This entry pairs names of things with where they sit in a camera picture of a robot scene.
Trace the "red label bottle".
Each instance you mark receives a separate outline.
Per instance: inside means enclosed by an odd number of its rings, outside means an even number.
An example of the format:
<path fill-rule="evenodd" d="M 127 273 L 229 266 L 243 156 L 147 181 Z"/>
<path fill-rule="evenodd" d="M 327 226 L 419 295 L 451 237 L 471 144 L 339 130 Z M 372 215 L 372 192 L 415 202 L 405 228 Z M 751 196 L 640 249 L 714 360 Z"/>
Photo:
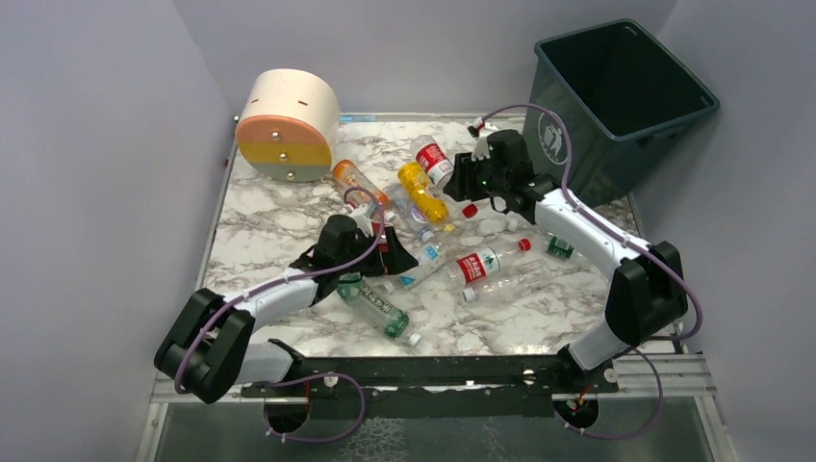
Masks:
<path fill-rule="evenodd" d="M 470 250 L 446 265 L 447 280 L 456 287 L 480 282 L 515 265 L 532 249 L 524 238 L 513 243 L 499 243 Z"/>
<path fill-rule="evenodd" d="M 441 145 L 432 136 L 421 135 L 412 140 L 410 150 L 449 212 L 455 218 L 474 218 L 478 214 L 475 204 L 456 202 L 444 192 L 444 186 L 452 178 L 454 164 Z"/>

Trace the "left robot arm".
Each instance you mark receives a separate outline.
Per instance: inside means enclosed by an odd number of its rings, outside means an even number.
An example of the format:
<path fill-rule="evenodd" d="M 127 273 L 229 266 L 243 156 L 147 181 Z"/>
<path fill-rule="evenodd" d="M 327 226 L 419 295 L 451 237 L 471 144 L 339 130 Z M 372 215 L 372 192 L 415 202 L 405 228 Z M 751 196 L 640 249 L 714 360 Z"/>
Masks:
<path fill-rule="evenodd" d="M 154 367 L 177 393 L 207 404 L 237 384 L 280 382 L 292 354 L 275 344 L 252 346 L 254 332 L 323 301 L 346 275 L 398 275 L 418 264 L 390 224 L 365 231 L 355 219 L 333 215 L 318 241 L 270 280 L 232 295 L 193 292 L 160 343 Z"/>

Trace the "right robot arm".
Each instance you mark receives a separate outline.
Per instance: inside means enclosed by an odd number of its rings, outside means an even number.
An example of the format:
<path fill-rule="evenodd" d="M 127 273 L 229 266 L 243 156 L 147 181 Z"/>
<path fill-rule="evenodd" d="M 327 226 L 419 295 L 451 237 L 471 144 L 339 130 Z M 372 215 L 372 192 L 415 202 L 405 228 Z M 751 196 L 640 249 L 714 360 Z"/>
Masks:
<path fill-rule="evenodd" d="M 610 283 L 602 320 L 561 351 L 577 373 L 596 369 L 682 318 L 689 308 L 678 250 L 626 233 L 579 202 L 550 174 L 538 173 L 523 136 L 500 130 L 459 153 L 444 192 L 457 202 L 500 199 L 516 213 L 563 238 Z"/>

